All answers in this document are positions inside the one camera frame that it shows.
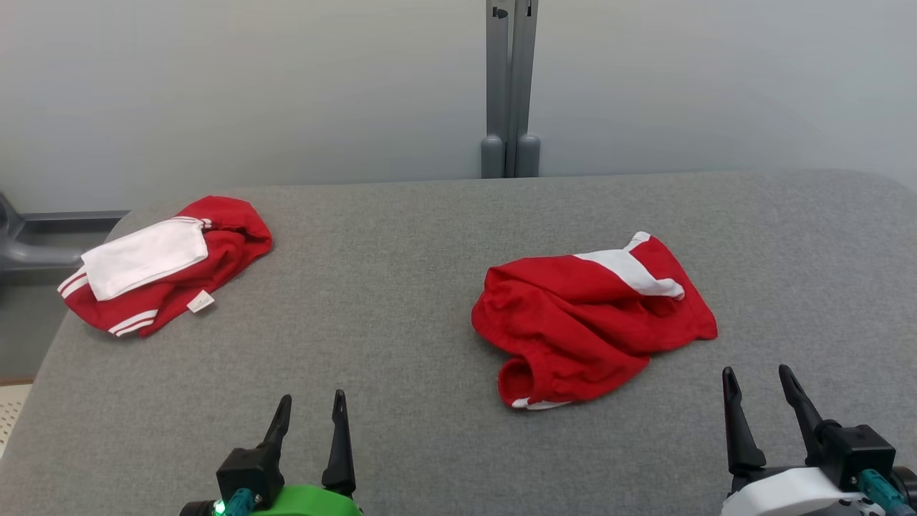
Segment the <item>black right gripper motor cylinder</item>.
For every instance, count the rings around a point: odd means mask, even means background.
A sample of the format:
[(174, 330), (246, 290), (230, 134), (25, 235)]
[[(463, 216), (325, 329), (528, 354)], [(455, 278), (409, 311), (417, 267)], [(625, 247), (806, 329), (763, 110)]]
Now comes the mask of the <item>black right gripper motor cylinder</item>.
[(904, 502), (917, 512), (917, 473), (904, 466), (894, 466), (888, 478)]

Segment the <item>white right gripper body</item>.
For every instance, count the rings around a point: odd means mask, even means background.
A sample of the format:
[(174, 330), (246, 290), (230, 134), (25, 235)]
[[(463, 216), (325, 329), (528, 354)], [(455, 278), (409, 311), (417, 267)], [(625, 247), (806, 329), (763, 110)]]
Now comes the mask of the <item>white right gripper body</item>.
[(839, 490), (819, 468), (792, 468), (741, 487), (724, 500), (720, 516), (885, 516), (865, 498)]

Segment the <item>red shorts with white trim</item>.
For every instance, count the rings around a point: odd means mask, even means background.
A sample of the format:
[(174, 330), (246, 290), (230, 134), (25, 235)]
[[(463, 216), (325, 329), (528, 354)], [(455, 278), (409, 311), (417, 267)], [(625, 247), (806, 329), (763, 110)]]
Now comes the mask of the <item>red shorts with white trim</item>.
[(471, 323), (509, 356), (497, 376), (502, 402), (528, 411), (593, 401), (653, 356), (719, 333), (681, 263), (644, 231), (621, 249), (491, 267)]

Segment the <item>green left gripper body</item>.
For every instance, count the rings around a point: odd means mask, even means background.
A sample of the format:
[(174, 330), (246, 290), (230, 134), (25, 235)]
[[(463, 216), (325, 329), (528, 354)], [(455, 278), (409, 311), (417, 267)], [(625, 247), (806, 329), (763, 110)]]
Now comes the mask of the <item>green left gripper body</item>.
[(363, 516), (363, 512), (350, 497), (334, 491), (288, 484), (269, 509), (255, 510), (250, 516)]

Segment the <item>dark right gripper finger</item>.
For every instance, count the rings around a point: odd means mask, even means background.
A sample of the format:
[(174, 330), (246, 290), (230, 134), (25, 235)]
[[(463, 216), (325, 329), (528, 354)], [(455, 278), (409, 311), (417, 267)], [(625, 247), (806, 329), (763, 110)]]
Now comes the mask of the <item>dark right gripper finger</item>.
[(822, 445), (818, 432), (822, 428), (823, 418), (788, 365), (780, 365), (777, 373), (782, 382), (785, 399), (794, 411), (803, 443), (805, 443), (807, 454), (805, 464), (806, 466), (819, 466)]
[(754, 443), (742, 408), (742, 390), (731, 367), (721, 372), (721, 392), (724, 400), (725, 447), (728, 471), (733, 476), (750, 476), (763, 471), (767, 460)]

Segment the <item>white perforated laundry basket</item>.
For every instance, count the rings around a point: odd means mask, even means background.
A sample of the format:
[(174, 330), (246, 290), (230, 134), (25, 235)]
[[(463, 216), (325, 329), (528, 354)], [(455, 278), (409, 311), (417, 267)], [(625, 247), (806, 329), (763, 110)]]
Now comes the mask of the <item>white perforated laundry basket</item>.
[(14, 426), (16, 426), (32, 384), (0, 384), (0, 459), (4, 456)]

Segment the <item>red jersey with white sleeves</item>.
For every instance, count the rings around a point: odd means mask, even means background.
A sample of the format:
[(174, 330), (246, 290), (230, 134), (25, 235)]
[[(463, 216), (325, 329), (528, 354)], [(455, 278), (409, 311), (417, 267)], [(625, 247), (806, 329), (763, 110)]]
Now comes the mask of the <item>red jersey with white sleeves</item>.
[(272, 250), (273, 238), (249, 202), (206, 196), (169, 219), (81, 256), (57, 288), (65, 306), (96, 330), (146, 338), (213, 294)]

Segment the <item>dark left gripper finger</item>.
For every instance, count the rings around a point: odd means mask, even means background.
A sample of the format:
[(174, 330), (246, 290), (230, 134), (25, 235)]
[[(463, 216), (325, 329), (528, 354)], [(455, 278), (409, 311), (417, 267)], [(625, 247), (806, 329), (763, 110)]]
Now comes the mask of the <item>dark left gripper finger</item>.
[(284, 438), (289, 431), (289, 421), (292, 413), (292, 396), (286, 394), (281, 397), (274, 412), (269, 428), (261, 442), (263, 448), (270, 457), (279, 459), (282, 453)]
[(347, 399), (343, 389), (335, 391), (332, 408), (334, 431), (330, 447), (330, 459), (322, 474), (322, 486), (344, 497), (352, 497), (356, 491), (356, 471), (352, 450), (350, 422), (348, 421)]

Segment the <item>grey metal frame foot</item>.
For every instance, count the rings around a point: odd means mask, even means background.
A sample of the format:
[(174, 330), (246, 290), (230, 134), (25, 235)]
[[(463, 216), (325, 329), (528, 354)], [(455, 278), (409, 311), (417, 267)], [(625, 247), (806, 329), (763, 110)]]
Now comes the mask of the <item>grey metal frame foot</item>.
[(29, 229), (52, 233), (112, 231), (128, 210), (21, 213), (0, 190), (0, 271), (78, 267), (83, 249), (30, 244), (20, 239)]

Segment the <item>grey partition post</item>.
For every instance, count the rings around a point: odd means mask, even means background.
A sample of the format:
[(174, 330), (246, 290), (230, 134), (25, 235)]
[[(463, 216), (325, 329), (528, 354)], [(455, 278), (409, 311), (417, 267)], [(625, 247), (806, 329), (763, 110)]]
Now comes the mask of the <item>grey partition post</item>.
[(486, 0), (486, 135), (481, 178), (534, 178), (541, 140), (529, 127), (539, 0)]

